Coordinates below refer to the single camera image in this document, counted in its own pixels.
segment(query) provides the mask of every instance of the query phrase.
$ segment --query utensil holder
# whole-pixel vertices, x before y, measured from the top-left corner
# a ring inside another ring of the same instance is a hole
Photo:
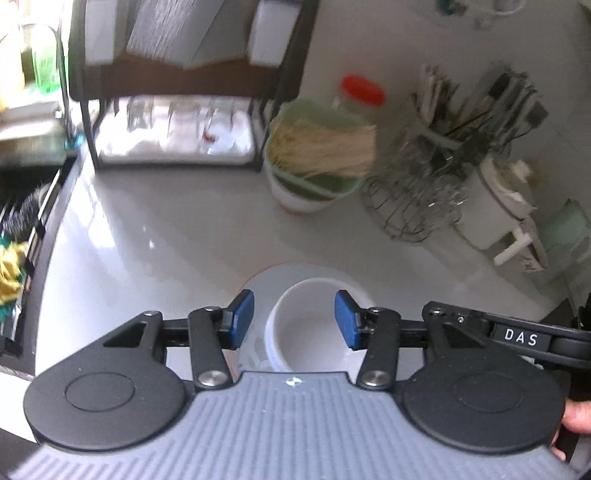
[[[459,219],[465,201],[461,182],[452,175],[461,142],[424,125],[409,99],[386,135],[392,141],[380,152],[362,185],[362,199],[374,221],[391,237],[408,243],[425,240],[441,226]],[[439,162],[434,161],[438,155]]]

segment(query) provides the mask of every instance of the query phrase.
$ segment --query dish soap bottle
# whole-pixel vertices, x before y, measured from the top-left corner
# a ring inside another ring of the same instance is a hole
[[[0,112],[8,108],[14,96],[25,86],[22,73],[18,8],[14,2],[0,0]]]

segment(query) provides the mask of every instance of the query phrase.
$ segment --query white bowl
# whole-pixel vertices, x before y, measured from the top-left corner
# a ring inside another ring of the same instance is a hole
[[[313,213],[318,212],[333,203],[335,200],[308,200],[304,197],[300,197],[295,193],[285,188],[279,180],[273,175],[271,169],[265,164],[265,174],[267,180],[271,185],[271,194],[275,197],[284,209],[292,213]]]
[[[375,305],[365,291],[334,278],[309,278],[277,301],[265,327],[265,350],[276,372],[347,372],[352,382],[365,351],[347,347],[335,320],[335,295],[347,290],[363,308]]]

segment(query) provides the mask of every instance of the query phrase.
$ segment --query glass cup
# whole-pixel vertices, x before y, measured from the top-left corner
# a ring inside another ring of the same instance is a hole
[[[127,131],[154,127],[154,98],[132,97],[127,104]]]

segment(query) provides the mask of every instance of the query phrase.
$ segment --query white countertop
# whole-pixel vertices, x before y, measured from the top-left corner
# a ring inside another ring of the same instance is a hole
[[[57,234],[39,319],[36,374],[144,310],[185,317],[227,305],[286,261],[337,268],[408,319],[430,300],[539,320],[564,291],[539,293],[516,264],[497,269],[453,230],[391,241],[357,195],[312,216],[285,213],[263,175],[242,170],[109,170],[87,161]],[[0,375],[0,428],[31,438],[25,381]]]

